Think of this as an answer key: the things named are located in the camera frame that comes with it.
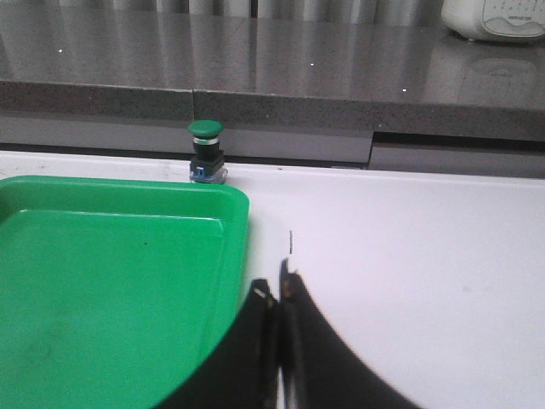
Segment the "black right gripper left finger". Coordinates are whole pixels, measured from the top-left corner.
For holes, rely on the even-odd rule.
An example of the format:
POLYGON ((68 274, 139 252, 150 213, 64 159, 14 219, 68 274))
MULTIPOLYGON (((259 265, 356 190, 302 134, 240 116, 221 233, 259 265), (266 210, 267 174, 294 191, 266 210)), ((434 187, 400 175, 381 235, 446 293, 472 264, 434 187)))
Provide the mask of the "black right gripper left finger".
POLYGON ((254 279, 236 319, 201 366, 159 408, 275 408, 280 307, 254 279))

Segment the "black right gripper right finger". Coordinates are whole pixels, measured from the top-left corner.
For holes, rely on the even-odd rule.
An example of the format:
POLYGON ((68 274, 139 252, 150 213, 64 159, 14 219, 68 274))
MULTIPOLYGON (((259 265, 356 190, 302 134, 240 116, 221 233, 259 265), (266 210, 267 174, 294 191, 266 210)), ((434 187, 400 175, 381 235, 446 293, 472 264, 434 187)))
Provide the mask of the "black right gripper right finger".
POLYGON ((280 367, 286 408, 416 408, 377 376, 321 314, 301 276, 279 271, 280 367))

